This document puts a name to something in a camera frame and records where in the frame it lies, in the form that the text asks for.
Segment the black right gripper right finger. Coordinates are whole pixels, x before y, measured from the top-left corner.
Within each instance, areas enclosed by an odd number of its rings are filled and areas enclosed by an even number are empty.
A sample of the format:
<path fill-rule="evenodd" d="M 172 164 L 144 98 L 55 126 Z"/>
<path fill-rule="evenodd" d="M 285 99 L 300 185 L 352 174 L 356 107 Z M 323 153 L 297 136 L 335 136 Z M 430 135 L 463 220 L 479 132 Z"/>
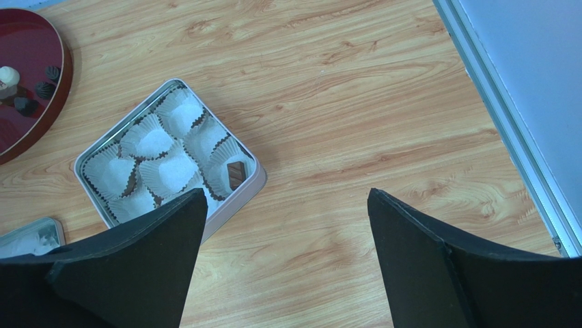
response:
<path fill-rule="evenodd" d="M 395 327 L 580 327 L 581 259 L 465 232 L 380 189 L 368 216 Z"/>

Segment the silver square tin lid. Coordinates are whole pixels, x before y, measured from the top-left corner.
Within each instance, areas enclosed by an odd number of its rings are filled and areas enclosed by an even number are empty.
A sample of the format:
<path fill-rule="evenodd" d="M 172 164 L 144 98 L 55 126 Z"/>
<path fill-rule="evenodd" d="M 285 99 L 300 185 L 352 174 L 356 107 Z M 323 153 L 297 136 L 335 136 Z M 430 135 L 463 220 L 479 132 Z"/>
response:
<path fill-rule="evenodd" d="M 65 244 L 62 224 L 43 217 L 1 236 L 1 259 L 29 254 L 42 256 Z"/>

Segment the pink square chocolate tin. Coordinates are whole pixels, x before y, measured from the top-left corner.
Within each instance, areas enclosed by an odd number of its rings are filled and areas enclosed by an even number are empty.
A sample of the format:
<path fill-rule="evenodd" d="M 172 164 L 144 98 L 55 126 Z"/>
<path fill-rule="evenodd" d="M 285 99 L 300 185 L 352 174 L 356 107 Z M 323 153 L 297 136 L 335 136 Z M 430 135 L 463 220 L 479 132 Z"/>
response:
<path fill-rule="evenodd" d="M 228 163 L 245 163 L 247 179 L 228 185 Z M 108 228 L 201 189 L 211 237 L 264 187 L 257 157 L 181 79 L 170 79 L 76 160 L 74 171 Z"/>

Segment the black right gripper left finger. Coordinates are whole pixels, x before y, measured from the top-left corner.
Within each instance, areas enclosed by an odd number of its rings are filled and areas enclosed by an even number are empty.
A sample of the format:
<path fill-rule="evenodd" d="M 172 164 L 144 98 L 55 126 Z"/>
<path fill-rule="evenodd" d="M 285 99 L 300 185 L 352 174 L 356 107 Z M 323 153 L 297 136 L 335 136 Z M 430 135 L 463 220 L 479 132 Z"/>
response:
<path fill-rule="evenodd" d="M 2 327 L 178 327 L 208 206 L 193 189 L 42 256 L 1 261 Z"/>

